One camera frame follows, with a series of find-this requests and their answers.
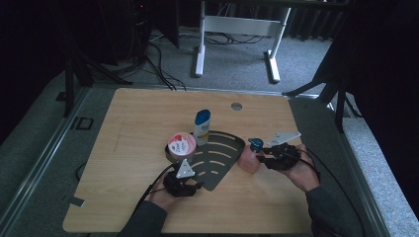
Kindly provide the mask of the person's left hand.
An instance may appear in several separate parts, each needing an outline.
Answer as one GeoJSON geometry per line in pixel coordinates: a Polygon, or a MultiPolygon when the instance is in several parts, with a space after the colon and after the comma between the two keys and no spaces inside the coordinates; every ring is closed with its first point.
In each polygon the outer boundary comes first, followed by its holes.
{"type": "Polygon", "coordinates": [[[168,193],[162,183],[158,183],[153,187],[148,200],[168,211],[178,201],[178,198],[168,193]]]}

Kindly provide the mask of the white shampoo bottle blue cap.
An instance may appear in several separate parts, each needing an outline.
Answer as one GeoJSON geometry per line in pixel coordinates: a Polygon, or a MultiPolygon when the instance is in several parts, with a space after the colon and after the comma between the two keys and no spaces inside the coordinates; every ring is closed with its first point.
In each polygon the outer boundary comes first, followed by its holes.
{"type": "Polygon", "coordinates": [[[194,138],[198,146],[208,143],[210,132],[210,111],[201,110],[197,112],[195,118],[194,138]]]}

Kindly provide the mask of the white desk frame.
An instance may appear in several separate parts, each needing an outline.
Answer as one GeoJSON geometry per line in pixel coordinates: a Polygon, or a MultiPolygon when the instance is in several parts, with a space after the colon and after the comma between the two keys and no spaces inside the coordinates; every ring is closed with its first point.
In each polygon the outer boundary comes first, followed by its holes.
{"type": "Polygon", "coordinates": [[[285,12],[279,20],[212,16],[206,13],[206,0],[201,0],[200,44],[198,47],[195,75],[201,77],[204,74],[206,33],[269,37],[274,39],[274,43],[272,48],[266,52],[266,62],[273,82],[279,83],[281,77],[276,56],[287,26],[291,9],[291,7],[286,7],[285,12]]]}

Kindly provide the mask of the round pink jar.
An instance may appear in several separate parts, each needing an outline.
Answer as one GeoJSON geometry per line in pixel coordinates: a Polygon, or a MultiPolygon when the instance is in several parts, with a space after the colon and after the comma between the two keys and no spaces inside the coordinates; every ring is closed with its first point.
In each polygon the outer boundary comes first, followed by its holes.
{"type": "Polygon", "coordinates": [[[175,160],[192,159],[196,152],[196,140],[187,132],[175,133],[168,141],[169,154],[175,160]]]}

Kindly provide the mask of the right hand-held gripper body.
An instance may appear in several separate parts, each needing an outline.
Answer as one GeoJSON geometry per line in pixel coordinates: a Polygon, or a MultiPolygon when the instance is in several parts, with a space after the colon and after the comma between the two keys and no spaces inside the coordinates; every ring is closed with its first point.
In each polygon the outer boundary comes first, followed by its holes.
{"type": "Polygon", "coordinates": [[[289,141],[301,136],[295,132],[277,132],[275,137],[268,142],[267,147],[273,147],[273,155],[265,155],[266,158],[276,159],[276,168],[273,170],[286,171],[292,168],[300,159],[298,149],[290,145],[289,141]]]}

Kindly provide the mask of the person's right hand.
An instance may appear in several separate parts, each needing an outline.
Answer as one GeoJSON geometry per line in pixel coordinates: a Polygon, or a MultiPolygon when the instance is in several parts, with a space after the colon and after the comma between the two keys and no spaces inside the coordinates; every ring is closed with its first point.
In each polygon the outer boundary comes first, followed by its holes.
{"type": "Polygon", "coordinates": [[[320,186],[316,172],[313,170],[314,164],[312,159],[306,152],[304,144],[296,147],[300,153],[300,161],[298,161],[291,169],[284,171],[284,175],[288,177],[294,185],[300,190],[307,193],[320,186]]]}

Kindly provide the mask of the black corner shelf rack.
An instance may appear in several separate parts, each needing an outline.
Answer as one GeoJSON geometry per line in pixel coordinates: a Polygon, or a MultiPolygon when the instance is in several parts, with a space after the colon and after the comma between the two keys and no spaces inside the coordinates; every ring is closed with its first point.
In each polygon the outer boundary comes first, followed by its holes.
{"type": "Polygon", "coordinates": [[[188,160],[195,172],[192,177],[181,182],[199,183],[207,191],[213,191],[228,171],[233,167],[245,147],[245,141],[233,134],[211,130],[209,141],[196,148],[195,155],[188,160]]]}

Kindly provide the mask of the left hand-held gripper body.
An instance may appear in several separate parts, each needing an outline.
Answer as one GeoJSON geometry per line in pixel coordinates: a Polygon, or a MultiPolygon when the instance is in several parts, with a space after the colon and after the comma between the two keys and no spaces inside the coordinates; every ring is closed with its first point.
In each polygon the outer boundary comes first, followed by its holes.
{"type": "Polygon", "coordinates": [[[188,185],[187,182],[194,178],[196,172],[191,168],[187,159],[175,164],[175,170],[169,172],[163,180],[166,191],[175,198],[192,197],[198,185],[188,185]]]}

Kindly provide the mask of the pink bottle blue pump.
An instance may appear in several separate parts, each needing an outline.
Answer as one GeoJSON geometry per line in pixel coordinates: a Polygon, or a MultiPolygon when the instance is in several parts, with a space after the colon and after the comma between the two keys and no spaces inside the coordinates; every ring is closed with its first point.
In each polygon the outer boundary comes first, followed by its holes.
{"type": "Polygon", "coordinates": [[[261,162],[259,156],[264,156],[264,142],[260,138],[249,138],[249,144],[246,145],[237,160],[237,165],[249,173],[256,173],[261,162]]]}

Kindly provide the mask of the grey tape piece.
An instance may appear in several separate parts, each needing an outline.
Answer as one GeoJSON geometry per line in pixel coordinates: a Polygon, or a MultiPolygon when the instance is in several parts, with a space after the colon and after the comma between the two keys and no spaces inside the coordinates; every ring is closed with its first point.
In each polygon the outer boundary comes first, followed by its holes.
{"type": "Polygon", "coordinates": [[[85,200],[79,197],[64,196],[62,200],[68,204],[72,204],[79,207],[82,207],[85,203],[85,200]]]}

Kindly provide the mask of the black metal stand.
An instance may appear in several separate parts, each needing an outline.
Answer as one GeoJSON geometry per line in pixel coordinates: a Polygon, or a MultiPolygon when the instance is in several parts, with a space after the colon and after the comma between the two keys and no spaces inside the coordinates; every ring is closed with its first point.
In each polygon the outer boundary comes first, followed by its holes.
{"type": "Polygon", "coordinates": [[[346,93],[349,87],[349,75],[347,72],[350,62],[351,57],[348,53],[342,53],[337,49],[330,48],[322,59],[312,80],[294,90],[284,92],[284,96],[296,97],[320,84],[325,84],[318,100],[320,103],[327,104],[334,97],[337,97],[334,123],[337,129],[343,133],[343,117],[345,102],[347,101],[346,93]]]}
{"type": "Polygon", "coordinates": [[[94,83],[89,67],[96,69],[116,83],[131,85],[131,82],[122,79],[109,69],[91,59],[81,50],[75,50],[68,57],[65,64],[65,110],[63,116],[67,118],[74,108],[74,77],[77,77],[83,87],[91,87],[94,83]]]}

